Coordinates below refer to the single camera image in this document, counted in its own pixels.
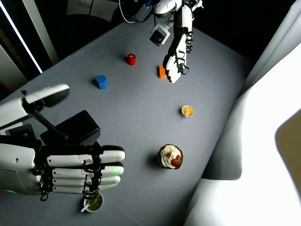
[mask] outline light strip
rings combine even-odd
[[[6,11],[6,9],[5,9],[4,5],[2,4],[2,1],[1,1],[1,0],[0,0],[0,7],[1,7],[3,13],[5,14],[6,18],[8,19],[10,25],[13,27],[13,29],[14,29],[15,33],[17,34],[19,40],[22,42],[23,46],[25,47],[25,49],[26,49],[28,55],[30,56],[30,58],[32,59],[32,61],[34,62],[34,64],[36,65],[38,71],[39,71],[40,73],[43,73],[43,71],[41,70],[41,68],[40,68],[40,66],[38,65],[37,61],[36,61],[35,58],[33,57],[31,51],[30,51],[29,48],[27,47],[25,41],[23,40],[21,34],[19,33],[18,29],[16,28],[14,22],[13,22],[12,19],[10,18],[9,14],[8,14],[8,12]]]

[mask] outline cupcake frosting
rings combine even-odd
[[[160,154],[162,165],[174,169],[175,166],[172,165],[171,162],[173,159],[176,159],[178,155],[182,159],[182,154],[178,148],[173,145],[166,145]]]

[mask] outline cupcake wrapper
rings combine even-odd
[[[172,169],[172,168],[169,168],[169,167],[165,167],[165,166],[162,164],[161,156],[160,156],[160,155],[161,155],[161,152],[163,151],[163,149],[166,147],[166,145],[162,146],[162,147],[160,148],[160,150],[158,151],[158,153],[157,153],[157,161],[159,162],[160,166],[162,166],[162,167],[165,168],[165,169],[169,169],[169,170],[177,170],[177,169],[179,169],[179,168],[181,167],[181,165],[182,165],[182,163],[183,163],[183,158],[184,158],[184,156],[183,156],[182,150],[181,150],[179,147],[177,147],[176,145],[172,145],[172,146],[175,146],[175,147],[181,152],[182,161],[181,161],[181,164],[179,165],[179,167],[176,167],[176,168]]]

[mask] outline small white cup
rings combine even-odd
[[[102,194],[98,193],[97,196],[99,196],[100,199],[102,199],[102,201],[103,201],[103,195],[102,195]],[[84,199],[84,207],[86,206],[86,204],[87,204],[88,201],[89,201],[88,199]],[[97,210],[89,210],[89,208],[87,208],[86,211],[88,211],[88,212],[90,212],[90,213],[95,213],[95,212],[97,212],[98,210],[100,210],[100,208],[101,208],[102,206],[103,206],[103,202],[102,202],[101,206],[100,206]]]
[[[185,108],[185,107],[190,107],[190,108],[192,109],[192,115],[186,115],[186,114],[185,114],[185,112],[184,112],[184,108]],[[194,115],[194,109],[193,109],[193,107],[191,107],[191,106],[189,106],[189,105],[183,106],[181,112],[182,112],[182,115],[185,116],[186,118],[191,117],[191,116]]]

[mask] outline chocolate heart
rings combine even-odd
[[[180,164],[181,164],[181,156],[180,155],[177,155],[177,157],[175,159],[172,159],[171,160],[171,164],[175,167],[179,167]]]

